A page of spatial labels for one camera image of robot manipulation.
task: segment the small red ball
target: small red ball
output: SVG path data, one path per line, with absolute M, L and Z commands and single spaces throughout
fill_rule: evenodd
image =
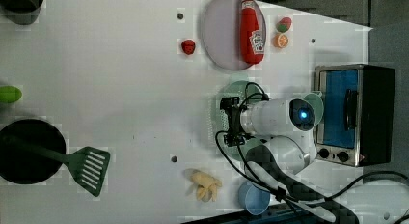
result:
M 181 49 L 187 55 L 193 54 L 195 52 L 196 44 L 193 40 L 186 40 L 181 43 Z

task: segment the orange fruit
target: orange fruit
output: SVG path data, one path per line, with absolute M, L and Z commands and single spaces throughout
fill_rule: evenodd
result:
M 282 33 L 278 33 L 273 39 L 273 45 L 278 48 L 285 48 L 288 45 L 288 37 Z

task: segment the white counter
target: white counter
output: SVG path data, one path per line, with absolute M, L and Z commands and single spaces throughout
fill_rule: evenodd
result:
M 0 84 L 23 92 L 21 101 L 0 106 L 2 127 L 20 116 L 42 117 L 63 132 L 69 153 L 93 146 L 112 154 L 97 199 L 65 166 L 40 185 L 0 179 L 2 224 L 180 223 L 241 210 L 243 180 L 215 147 L 208 119 L 212 97 L 237 73 L 214 67 L 200 47 L 208 1 L 46 0 L 31 26 L 0 17 Z M 316 65 L 367 61 L 368 28 L 259 5 L 268 28 L 265 58 L 240 73 L 271 95 L 309 91 Z M 282 51 L 271 44 L 278 15 L 293 18 L 291 44 Z M 191 57 L 180 53 L 183 39 L 197 43 Z M 185 176 L 191 169 L 222 181 L 216 202 L 196 201 Z M 301 175 L 339 189 L 361 173 L 315 162 Z

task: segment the blue oven door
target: blue oven door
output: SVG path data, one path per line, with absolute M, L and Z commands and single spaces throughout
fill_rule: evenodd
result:
M 324 145 L 355 148 L 357 91 L 357 70 L 326 71 Z

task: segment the black pot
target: black pot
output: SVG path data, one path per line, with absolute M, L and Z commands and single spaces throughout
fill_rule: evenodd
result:
M 16 24 L 27 25 L 36 21 L 43 0 L 0 0 L 6 17 Z
M 66 141 L 55 126 L 35 119 L 13 122 L 0 130 L 0 177 L 13 183 L 32 184 L 47 180 L 60 169 L 62 163 L 58 161 L 4 142 L 3 137 L 10 135 L 60 154 L 66 153 Z

